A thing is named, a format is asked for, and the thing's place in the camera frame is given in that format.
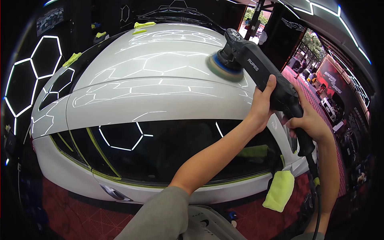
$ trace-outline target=yellow microfiber towel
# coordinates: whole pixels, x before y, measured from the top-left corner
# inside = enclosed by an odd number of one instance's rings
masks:
[[[68,61],[66,61],[64,64],[63,64],[63,67],[67,67],[69,65],[71,65],[74,61],[76,61],[80,56],[81,56],[82,53],[73,53],[72,54],[72,57],[70,57],[68,59]]]
[[[147,30],[143,29],[143,30],[139,30],[139,31],[134,31],[132,33],[132,35],[135,35],[135,34],[138,34],[138,33],[145,33]]]
[[[266,157],[268,153],[268,145],[259,145],[253,147],[245,147],[238,154],[238,157]]]
[[[277,171],[263,207],[282,212],[293,192],[295,177],[290,171]]]
[[[138,22],[135,22],[135,25],[133,26],[135,29],[137,28],[142,28],[142,27],[145,27],[145,26],[153,26],[155,25],[156,23],[155,22],[147,22],[147,23],[138,23]]]
[[[99,37],[101,37],[101,36],[104,36],[105,34],[107,34],[106,31],[103,32],[103,33],[97,33],[97,34],[96,34],[96,37],[99,38]]]

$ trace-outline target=tree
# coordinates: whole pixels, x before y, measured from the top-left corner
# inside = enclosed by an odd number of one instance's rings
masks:
[[[252,19],[253,14],[255,13],[254,8],[247,7],[247,10],[245,11],[244,14],[244,21],[247,20],[247,18]]]
[[[255,13],[254,8],[247,7],[247,10],[245,11],[243,20],[245,21],[245,20],[247,20],[247,18],[252,19],[254,13]],[[260,23],[263,25],[267,24],[267,22],[268,22],[268,19],[266,19],[264,17],[263,11],[260,12],[258,19],[260,20]]]
[[[266,25],[267,22],[268,22],[268,19],[265,18],[264,14],[263,14],[263,11],[260,12],[260,16],[258,18],[260,20],[260,23],[263,24],[263,25]]]
[[[321,61],[325,57],[325,50],[320,40],[317,38],[316,34],[310,29],[304,34],[302,42],[307,45],[307,47],[311,50],[311,52],[317,57],[319,61]]]

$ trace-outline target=gray sleeve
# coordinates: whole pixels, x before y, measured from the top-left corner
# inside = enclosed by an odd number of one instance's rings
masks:
[[[167,187],[151,198],[115,240],[175,240],[188,227],[189,195],[179,187]]]
[[[301,235],[294,237],[291,240],[312,240],[313,234],[314,234],[313,232],[303,233]],[[316,236],[316,240],[324,240],[324,237],[325,237],[324,234],[322,234],[321,232],[318,232]]]

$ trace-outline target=forearm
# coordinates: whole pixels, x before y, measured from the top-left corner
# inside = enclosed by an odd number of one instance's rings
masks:
[[[330,135],[328,140],[319,143],[318,147],[321,211],[323,213],[331,213],[340,187],[339,164],[333,136]]]
[[[191,195],[218,174],[258,133],[253,119],[245,118],[237,127],[211,146],[187,160],[169,186],[177,186]]]
[[[318,149],[319,178],[321,189],[321,218],[319,232],[325,234],[328,227],[329,218],[331,216],[331,211],[336,202],[340,186],[336,145],[331,133],[325,141],[318,142]],[[312,220],[310,221],[305,232],[313,232],[315,230],[317,215],[318,200],[316,199],[315,213],[313,214]]]

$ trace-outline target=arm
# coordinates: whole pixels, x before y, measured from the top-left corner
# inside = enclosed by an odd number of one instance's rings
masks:
[[[267,87],[261,92],[257,87],[248,116],[222,139],[198,152],[176,172],[169,186],[177,186],[191,195],[218,174],[251,140],[263,131],[273,114],[269,109],[276,78],[270,75]]]
[[[321,187],[321,218],[319,225],[319,232],[325,234],[329,217],[333,205],[336,202],[339,185],[340,175],[339,166],[337,161],[336,145],[333,138],[333,134],[328,125],[319,116],[319,114],[313,109],[312,105],[305,98],[301,88],[295,86],[299,98],[300,104],[304,110],[302,118],[292,118],[286,125],[290,128],[291,137],[294,137],[294,128],[301,127],[304,131],[310,135],[314,141],[316,141],[319,149],[319,178]],[[306,228],[305,232],[314,232],[317,221],[317,210],[312,216],[312,219]]]

